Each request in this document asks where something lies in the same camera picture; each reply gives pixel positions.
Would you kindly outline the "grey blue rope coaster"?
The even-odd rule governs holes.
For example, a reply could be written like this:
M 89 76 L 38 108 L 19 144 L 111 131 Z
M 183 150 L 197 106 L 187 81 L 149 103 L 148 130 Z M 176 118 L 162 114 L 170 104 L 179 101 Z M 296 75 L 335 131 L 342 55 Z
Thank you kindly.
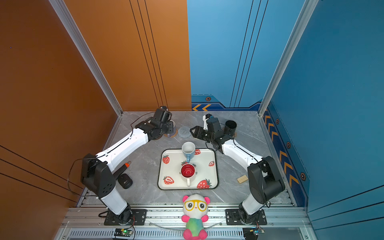
M 181 138 L 189 138 L 191 135 L 190 127 L 182 126 L 178 129 L 178 136 Z

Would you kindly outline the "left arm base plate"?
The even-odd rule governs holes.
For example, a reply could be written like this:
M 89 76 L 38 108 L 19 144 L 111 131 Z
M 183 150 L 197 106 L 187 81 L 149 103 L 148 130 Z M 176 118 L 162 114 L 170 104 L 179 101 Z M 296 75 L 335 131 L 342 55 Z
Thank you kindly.
M 120 215 L 108 210 L 105 217 L 105 226 L 143 226 L 147 217 L 146 209 L 127 209 Z

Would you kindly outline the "black mug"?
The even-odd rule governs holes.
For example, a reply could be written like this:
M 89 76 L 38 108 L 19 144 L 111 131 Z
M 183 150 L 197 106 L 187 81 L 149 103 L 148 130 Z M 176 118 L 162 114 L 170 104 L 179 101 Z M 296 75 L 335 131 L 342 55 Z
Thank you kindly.
M 237 129 L 237 123 L 232 120 L 228 120 L 225 123 L 224 127 L 224 134 L 229 135 L 231 138 L 233 138 L 233 134 L 236 132 Z

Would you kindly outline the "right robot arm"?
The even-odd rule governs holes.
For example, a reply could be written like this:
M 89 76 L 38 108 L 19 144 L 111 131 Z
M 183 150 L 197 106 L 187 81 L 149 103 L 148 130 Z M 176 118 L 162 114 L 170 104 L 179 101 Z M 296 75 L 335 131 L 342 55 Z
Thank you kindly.
M 238 215 L 243 225 L 265 223 L 263 207 L 286 187 L 279 167 L 271 156 L 252 153 L 235 140 L 237 123 L 226 121 L 224 126 L 211 114 L 203 116 L 204 126 L 190 129 L 193 138 L 211 143 L 214 150 L 235 160 L 248 172 L 250 195 L 239 204 Z

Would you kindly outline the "white mug purple handle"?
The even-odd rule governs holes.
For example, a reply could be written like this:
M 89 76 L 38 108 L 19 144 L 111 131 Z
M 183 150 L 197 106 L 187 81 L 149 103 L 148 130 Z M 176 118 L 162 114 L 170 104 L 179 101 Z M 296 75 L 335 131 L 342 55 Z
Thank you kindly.
M 169 129 L 168 129 L 166 134 L 173 134 L 173 133 L 177 132 L 177 129 L 175 127 L 175 122 L 174 121 L 170 120 L 168 122 L 168 127 L 169 127 Z

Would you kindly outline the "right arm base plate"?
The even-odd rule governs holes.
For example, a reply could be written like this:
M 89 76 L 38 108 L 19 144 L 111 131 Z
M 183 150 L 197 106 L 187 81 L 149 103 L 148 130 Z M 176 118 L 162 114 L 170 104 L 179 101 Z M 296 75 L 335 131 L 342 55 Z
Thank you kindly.
M 248 215 L 245 210 L 226 209 L 226 223 L 229 226 L 234 225 L 267 225 L 267 217 L 264 210 L 259 210 L 252 215 Z

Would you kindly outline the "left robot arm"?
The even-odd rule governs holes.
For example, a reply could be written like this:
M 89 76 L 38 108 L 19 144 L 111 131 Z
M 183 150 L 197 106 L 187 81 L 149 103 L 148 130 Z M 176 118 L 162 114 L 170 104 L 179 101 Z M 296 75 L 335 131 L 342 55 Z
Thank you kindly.
M 108 208 L 108 213 L 119 225 L 131 219 L 131 207 L 116 188 L 118 167 L 124 159 L 149 141 L 158 140 L 174 130 L 172 113 L 161 106 L 152 117 L 132 127 L 132 131 L 117 143 L 82 159 L 81 183 Z

